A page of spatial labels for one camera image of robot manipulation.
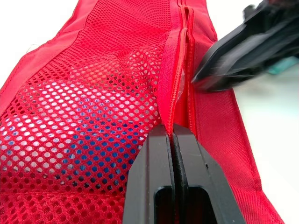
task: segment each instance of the zipper teeth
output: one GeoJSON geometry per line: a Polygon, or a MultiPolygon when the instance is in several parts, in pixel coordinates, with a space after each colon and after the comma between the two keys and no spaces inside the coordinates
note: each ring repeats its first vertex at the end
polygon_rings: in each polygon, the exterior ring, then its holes
{"type": "Polygon", "coordinates": [[[168,125],[167,125],[167,134],[171,136],[172,134],[172,123],[173,123],[173,117],[174,117],[174,110],[175,110],[175,105],[176,105],[176,99],[178,96],[178,86],[179,86],[179,81],[181,78],[181,73],[183,69],[183,61],[185,57],[185,35],[186,35],[186,28],[183,28],[180,34],[180,54],[178,58],[178,67],[175,73],[174,81],[173,81],[173,88],[172,88],[172,93],[171,93],[171,104],[170,104],[170,116],[168,119],[168,125]]]}
{"type": "Polygon", "coordinates": [[[192,79],[192,71],[193,71],[193,57],[194,57],[194,38],[192,36],[193,30],[193,19],[194,19],[194,11],[192,9],[189,10],[189,18],[188,18],[188,33],[187,37],[189,40],[188,44],[188,55],[187,55],[187,66],[186,66],[186,78],[187,78],[187,100],[188,100],[188,121],[189,128],[196,135],[196,116],[195,116],[195,105],[194,105],[194,89],[191,85],[192,79]]]}

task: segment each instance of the clamp jaw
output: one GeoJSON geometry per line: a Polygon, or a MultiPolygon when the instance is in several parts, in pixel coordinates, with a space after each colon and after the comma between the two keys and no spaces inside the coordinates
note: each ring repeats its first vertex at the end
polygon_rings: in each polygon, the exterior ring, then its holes
{"type": "Polygon", "coordinates": [[[226,90],[290,56],[299,56],[299,0],[264,0],[244,9],[244,23],[205,54],[192,82],[226,90]]]}

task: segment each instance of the blue object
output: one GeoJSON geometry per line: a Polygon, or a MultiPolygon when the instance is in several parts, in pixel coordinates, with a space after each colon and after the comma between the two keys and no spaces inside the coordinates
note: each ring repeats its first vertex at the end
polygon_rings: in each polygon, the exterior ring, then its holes
{"type": "Polygon", "coordinates": [[[286,59],[283,59],[279,62],[277,62],[275,65],[273,65],[269,70],[268,73],[277,75],[288,68],[294,66],[295,64],[299,63],[299,58],[296,57],[289,57],[286,59]]]}

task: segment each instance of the black tool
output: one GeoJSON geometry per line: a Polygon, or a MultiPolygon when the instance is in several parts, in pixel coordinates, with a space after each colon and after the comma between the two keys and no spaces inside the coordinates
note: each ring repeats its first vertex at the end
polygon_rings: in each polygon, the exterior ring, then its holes
{"type": "Polygon", "coordinates": [[[299,53],[299,0],[264,0],[244,17],[205,54],[192,80],[198,88],[229,89],[299,53]]]}
{"type": "Polygon", "coordinates": [[[187,128],[148,135],[128,176],[123,224],[244,224],[216,161],[187,128]]]}

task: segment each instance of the red mesh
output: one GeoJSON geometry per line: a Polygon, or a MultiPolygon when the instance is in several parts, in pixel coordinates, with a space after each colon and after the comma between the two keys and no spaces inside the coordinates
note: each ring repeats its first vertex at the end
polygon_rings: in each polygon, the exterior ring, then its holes
{"type": "Polygon", "coordinates": [[[128,170],[160,123],[166,0],[101,0],[0,118],[0,222],[121,223],[128,170]]]}

